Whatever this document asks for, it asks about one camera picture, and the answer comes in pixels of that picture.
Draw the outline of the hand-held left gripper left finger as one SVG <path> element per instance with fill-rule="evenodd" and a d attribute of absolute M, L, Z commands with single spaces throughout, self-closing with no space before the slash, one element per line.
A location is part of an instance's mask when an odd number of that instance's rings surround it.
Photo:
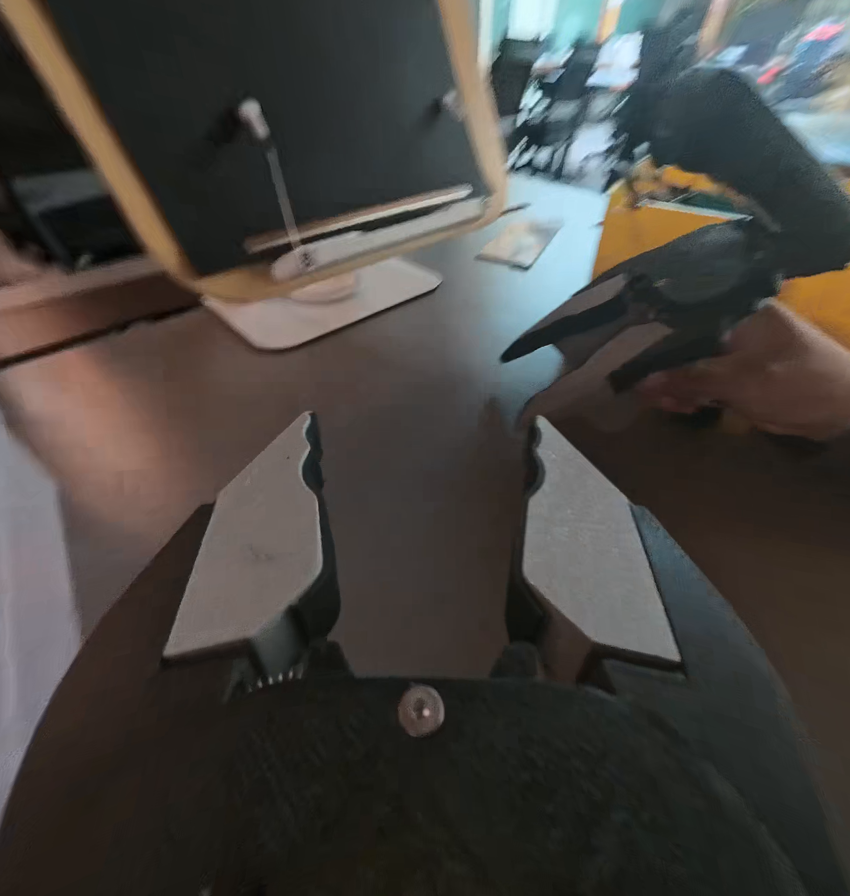
<path fill-rule="evenodd" d="M 164 664 L 230 657 L 249 684 L 305 675 L 341 611 L 322 455 L 317 416 L 303 412 L 220 491 Z"/>

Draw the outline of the brown card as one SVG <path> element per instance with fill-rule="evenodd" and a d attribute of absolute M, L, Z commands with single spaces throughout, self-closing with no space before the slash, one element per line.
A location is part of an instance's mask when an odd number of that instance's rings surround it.
<path fill-rule="evenodd" d="M 475 257 L 486 263 L 527 271 L 538 261 L 563 226 L 564 221 L 560 218 L 534 218 L 511 223 L 497 237 L 488 241 Z"/>

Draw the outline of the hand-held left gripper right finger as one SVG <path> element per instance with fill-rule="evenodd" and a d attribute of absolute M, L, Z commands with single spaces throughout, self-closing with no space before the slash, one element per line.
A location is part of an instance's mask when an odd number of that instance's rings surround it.
<path fill-rule="evenodd" d="M 531 644 L 561 684 L 587 682 L 606 659 L 681 672 L 631 502 L 542 417 L 531 421 L 525 455 L 509 641 Z"/>

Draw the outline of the yellow wooden counter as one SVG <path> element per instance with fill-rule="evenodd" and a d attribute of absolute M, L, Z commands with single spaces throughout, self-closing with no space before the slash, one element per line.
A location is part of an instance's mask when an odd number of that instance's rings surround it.
<path fill-rule="evenodd" d="M 592 275 L 694 230 L 732 218 L 724 196 L 703 175 L 677 168 L 641 175 L 638 199 L 624 183 L 610 191 Z M 787 281 L 780 302 L 850 350 L 850 266 L 833 273 Z"/>

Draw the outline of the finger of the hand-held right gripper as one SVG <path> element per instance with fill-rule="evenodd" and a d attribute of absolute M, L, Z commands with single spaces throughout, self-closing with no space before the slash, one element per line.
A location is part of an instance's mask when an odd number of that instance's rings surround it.
<path fill-rule="evenodd" d="M 561 429 L 568 420 L 583 420 L 600 431 L 621 431 L 640 413 L 641 400 L 631 391 L 617 394 L 608 376 L 622 364 L 653 347 L 672 330 L 662 323 L 606 324 L 558 343 L 564 365 L 558 376 L 525 402 L 520 428 L 536 418 Z"/>
<path fill-rule="evenodd" d="M 565 364 L 586 362 L 627 326 L 633 277 L 595 281 L 519 335 L 500 355 L 503 364 L 554 347 Z"/>

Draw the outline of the black board on white stand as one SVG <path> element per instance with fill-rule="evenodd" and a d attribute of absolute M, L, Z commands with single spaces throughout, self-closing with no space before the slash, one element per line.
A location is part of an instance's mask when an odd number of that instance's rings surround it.
<path fill-rule="evenodd" d="M 258 350 L 422 297 L 508 179 L 468 2 L 0 2 L 126 223 Z"/>

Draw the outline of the person's right hand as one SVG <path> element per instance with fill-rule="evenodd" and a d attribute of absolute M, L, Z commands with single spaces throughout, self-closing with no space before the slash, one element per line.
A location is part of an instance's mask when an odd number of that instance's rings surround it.
<path fill-rule="evenodd" d="M 658 409 L 720 406 L 769 434 L 831 442 L 850 433 L 850 351 L 777 302 L 739 323 L 720 355 L 637 389 Z"/>

